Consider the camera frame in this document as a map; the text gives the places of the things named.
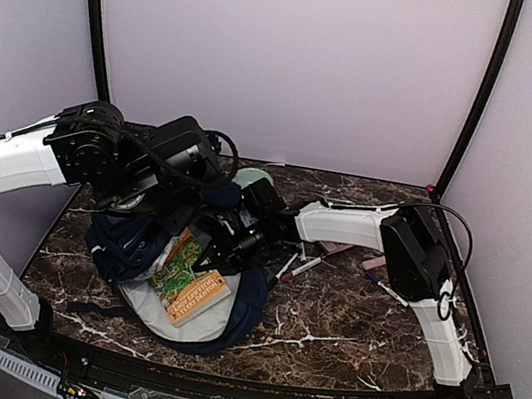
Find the orange green paperback book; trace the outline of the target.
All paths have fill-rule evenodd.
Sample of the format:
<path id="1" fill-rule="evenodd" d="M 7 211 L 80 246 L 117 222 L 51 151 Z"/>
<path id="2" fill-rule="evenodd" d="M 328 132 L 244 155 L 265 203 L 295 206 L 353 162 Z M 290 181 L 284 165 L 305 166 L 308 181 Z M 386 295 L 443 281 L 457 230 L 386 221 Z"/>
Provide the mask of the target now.
<path id="1" fill-rule="evenodd" d="M 203 249 L 192 232 L 184 229 L 173 238 L 164 265 L 148 279 L 173 326 L 181 327 L 231 296 L 218 271 L 192 269 Z"/>

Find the navy blue student backpack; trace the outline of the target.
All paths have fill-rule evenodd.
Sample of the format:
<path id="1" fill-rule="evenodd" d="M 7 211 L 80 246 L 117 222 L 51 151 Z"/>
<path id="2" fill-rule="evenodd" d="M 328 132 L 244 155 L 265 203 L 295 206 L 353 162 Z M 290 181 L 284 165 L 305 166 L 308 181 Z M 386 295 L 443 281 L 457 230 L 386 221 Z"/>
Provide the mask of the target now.
<path id="1" fill-rule="evenodd" d="M 241 343 L 261 323 L 268 278 L 259 263 L 224 275 L 206 265 L 211 235 L 191 225 L 171 235 L 149 216 L 93 213 L 84 242 L 101 275 L 124 302 L 101 308 L 70 303 L 72 313 L 135 316 L 165 346 L 213 355 Z"/>

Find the pink illustrated paperback book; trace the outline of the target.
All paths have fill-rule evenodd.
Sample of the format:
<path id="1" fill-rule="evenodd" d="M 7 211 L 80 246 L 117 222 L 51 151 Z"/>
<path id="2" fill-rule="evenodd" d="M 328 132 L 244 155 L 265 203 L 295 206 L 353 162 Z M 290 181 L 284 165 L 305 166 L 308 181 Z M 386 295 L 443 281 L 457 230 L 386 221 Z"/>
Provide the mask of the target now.
<path id="1" fill-rule="evenodd" d="M 351 249 L 351 245 L 346 244 L 339 244 L 339 243 L 333 243 L 333 242 L 327 242 L 327 241 L 318 241 L 318 245 L 323 250 L 323 252 L 326 255 L 330 254 L 337 254 L 341 253 L 343 251 L 347 251 L 348 249 Z"/>

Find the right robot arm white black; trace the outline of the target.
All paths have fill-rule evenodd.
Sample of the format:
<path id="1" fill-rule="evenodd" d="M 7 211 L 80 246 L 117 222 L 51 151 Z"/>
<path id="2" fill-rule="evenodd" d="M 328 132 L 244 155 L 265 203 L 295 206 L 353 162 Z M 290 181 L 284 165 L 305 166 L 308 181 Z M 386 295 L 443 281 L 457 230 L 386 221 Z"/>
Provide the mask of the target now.
<path id="1" fill-rule="evenodd" d="M 253 224 L 241 222 L 238 208 L 250 213 Z M 259 179 L 240 192 L 238 207 L 206 207 L 196 225 L 210 235 L 205 254 L 211 265 L 228 275 L 251 265 L 261 249 L 284 240 L 382 253 L 389 280 L 384 290 L 413 310 L 431 354 L 438 393 L 428 399 L 466 399 L 475 362 L 456 308 L 450 255 L 428 209 L 426 202 L 349 206 L 324 200 L 291 207 L 267 179 Z"/>

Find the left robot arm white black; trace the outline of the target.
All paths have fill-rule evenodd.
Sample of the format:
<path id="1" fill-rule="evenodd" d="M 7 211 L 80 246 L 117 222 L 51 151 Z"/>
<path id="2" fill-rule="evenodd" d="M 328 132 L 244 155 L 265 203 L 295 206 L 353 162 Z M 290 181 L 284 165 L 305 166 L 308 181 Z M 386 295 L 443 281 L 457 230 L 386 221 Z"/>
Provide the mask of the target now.
<path id="1" fill-rule="evenodd" d="M 114 104 L 92 101 L 0 134 L 0 195 L 88 184 L 100 209 L 150 215 L 175 235 L 206 190 L 233 180 L 238 162 L 231 138 L 190 115 L 157 127 L 127 122 Z M 0 315 L 24 332 L 38 362 L 52 363 L 62 347 L 50 330 L 52 309 L 14 272 L 0 253 Z"/>

